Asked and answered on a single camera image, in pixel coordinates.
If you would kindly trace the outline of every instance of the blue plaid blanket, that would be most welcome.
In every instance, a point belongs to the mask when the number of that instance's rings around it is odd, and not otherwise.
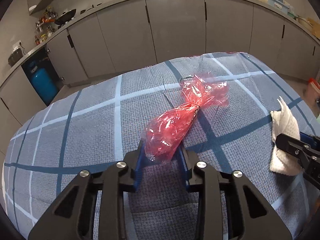
[[[11,139],[4,163],[6,212],[17,230],[27,238],[78,172],[103,171],[135,150],[151,119],[183,103],[180,78],[199,71],[228,81],[230,105],[200,110],[185,146],[219,171],[243,171],[295,237],[319,191],[301,175],[269,171],[273,147],[269,113],[279,110],[276,99],[281,96],[300,131],[319,135],[320,126],[284,80],[246,53],[166,61],[87,87],[37,113]],[[145,167],[138,192],[124,194],[124,206],[130,240],[194,238],[198,195],[185,191],[175,161]],[[223,213],[228,239],[224,202]]]

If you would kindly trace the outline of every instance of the wall socket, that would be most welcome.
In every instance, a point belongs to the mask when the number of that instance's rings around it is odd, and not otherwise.
[[[18,42],[16,42],[15,44],[12,45],[13,51],[15,51],[17,48],[19,48],[20,42],[21,42],[21,41],[18,41]]]

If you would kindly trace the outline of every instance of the floor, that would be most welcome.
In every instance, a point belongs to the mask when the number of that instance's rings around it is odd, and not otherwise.
[[[297,93],[298,95],[304,100],[304,91],[307,88],[307,82],[304,82],[302,80],[296,79],[296,78],[292,78],[286,75],[280,75]],[[108,80],[111,77],[104,77],[103,79],[99,79],[99,80],[94,80],[89,84],[82,84],[82,85],[78,85],[78,86],[73,86],[73,87],[68,87],[67,85],[63,86],[63,88],[59,91],[59,93],[56,95],[56,97],[53,99],[53,102],[56,102],[60,99],[66,98],[67,96],[72,95],[73,93],[84,89],[86,87],[89,87],[91,85],[95,85],[97,83],[103,82],[105,80]],[[313,114],[315,115],[315,117],[318,117],[320,114],[320,109],[317,105],[311,106],[306,100],[305,102],[307,103],[307,105],[310,107],[310,109],[312,110]]]
[[[312,105],[312,103],[308,102],[305,99],[304,92],[307,88],[307,82],[302,80],[292,78],[289,76],[279,75],[281,76],[296,92],[297,94],[305,101],[305,103],[309,106],[315,117],[317,118],[320,114],[320,109],[317,104]]]
[[[103,82],[108,79],[109,78],[103,78],[103,79],[92,81],[89,84],[83,84],[83,85],[78,85],[78,86],[74,86],[74,87],[69,87],[67,85],[64,85],[63,88],[59,91],[59,93],[55,96],[55,98],[53,99],[53,101],[51,103],[54,103],[60,99],[66,98],[66,97],[72,95],[73,93],[78,92],[81,89],[84,89],[86,87],[90,87],[92,85],[98,84],[98,83]]]

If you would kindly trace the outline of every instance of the metal screw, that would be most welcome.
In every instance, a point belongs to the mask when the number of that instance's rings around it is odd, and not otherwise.
[[[124,168],[125,166],[127,166],[127,164],[125,162],[118,162],[116,165],[118,168],[121,168],[121,169]]]
[[[241,171],[234,171],[233,172],[233,176],[237,177],[237,178],[241,178],[243,175],[243,173]]]
[[[205,162],[197,162],[197,166],[199,168],[205,168],[207,166],[207,164]]]
[[[89,171],[87,171],[87,170],[80,171],[80,176],[81,177],[86,177],[88,175],[89,175]]]

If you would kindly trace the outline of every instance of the white cloth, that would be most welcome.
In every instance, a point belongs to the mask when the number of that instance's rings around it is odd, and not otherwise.
[[[276,137],[280,133],[300,140],[297,120],[281,97],[280,100],[278,99],[278,102],[281,106],[281,111],[270,112],[272,117],[272,141],[275,142]],[[300,173],[301,166],[298,164],[298,159],[296,157],[279,150],[275,146],[272,151],[270,170],[285,175],[295,176]]]

